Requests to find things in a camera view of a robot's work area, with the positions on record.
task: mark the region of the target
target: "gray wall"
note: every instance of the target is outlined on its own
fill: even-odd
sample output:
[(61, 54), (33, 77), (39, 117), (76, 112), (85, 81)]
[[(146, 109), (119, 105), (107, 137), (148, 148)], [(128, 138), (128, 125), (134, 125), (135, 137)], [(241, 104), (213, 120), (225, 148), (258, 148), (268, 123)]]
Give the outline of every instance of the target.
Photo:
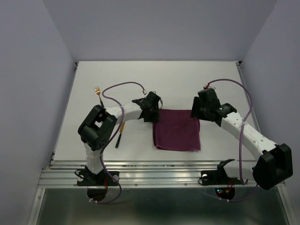
[(27, 224), (74, 62), (40, 0), (0, 6), (0, 224)]
[(278, 0), (242, 70), (263, 134), (292, 148), (294, 175), (286, 183), (300, 221), (299, 9), (299, 0)]
[(242, 60), (276, 0), (43, 0), (76, 60)]

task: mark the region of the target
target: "purple towel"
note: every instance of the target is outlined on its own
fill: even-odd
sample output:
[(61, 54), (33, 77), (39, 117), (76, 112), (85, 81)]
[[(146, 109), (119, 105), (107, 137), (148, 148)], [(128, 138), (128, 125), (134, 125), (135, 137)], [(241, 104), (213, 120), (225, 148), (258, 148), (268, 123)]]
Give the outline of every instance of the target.
[(200, 150), (200, 122), (191, 110), (159, 110), (160, 121), (153, 123), (155, 147), (172, 151)]

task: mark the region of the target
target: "fork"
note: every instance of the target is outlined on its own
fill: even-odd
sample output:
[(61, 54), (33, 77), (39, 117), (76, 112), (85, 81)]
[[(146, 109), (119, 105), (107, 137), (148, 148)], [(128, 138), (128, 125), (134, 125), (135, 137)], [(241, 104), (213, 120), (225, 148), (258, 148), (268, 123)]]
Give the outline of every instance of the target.
[(103, 104), (103, 102), (102, 102), (102, 100), (101, 100), (101, 96), (100, 96), (101, 91), (100, 91), (100, 89), (99, 89), (98, 86), (95, 87), (95, 92), (96, 92), (96, 94), (99, 96), (101, 106), (104, 108), (104, 104)]

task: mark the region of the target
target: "tabletop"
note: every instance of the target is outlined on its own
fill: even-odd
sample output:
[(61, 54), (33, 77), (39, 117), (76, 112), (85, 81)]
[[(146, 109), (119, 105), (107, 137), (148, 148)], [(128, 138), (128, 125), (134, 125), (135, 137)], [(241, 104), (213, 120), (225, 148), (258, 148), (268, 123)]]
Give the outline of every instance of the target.
[[(164, 109), (191, 109), (194, 96), (209, 81), (229, 78), (241, 82), (234, 61), (80, 61), (70, 93), (55, 161), (84, 161), (85, 148), (77, 130), (90, 110), (99, 105), (95, 86), (101, 90), (114, 84), (135, 81), (147, 91), (156, 91)], [(230, 103), (243, 117), (249, 110), (244, 90), (231, 82), (216, 82), (220, 103)], [(107, 91), (108, 96), (122, 104), (142, 98), (142, 89), (127, 84)], [(102, 97), (105, 107), (116, 104)], [(249, 116), (248, 123), (254, 126)], [(119, 148), (116, 139), (104, 151), (104, 161), (211, 161), (238, 159), (238, 141), (217, 124), (200, 121), (201, 150), (180, 152), (158, 150), (154, 147), (152, 124), (143, 120), (127, 121)], [(243, 160), (253, 156), (243, 148)]]

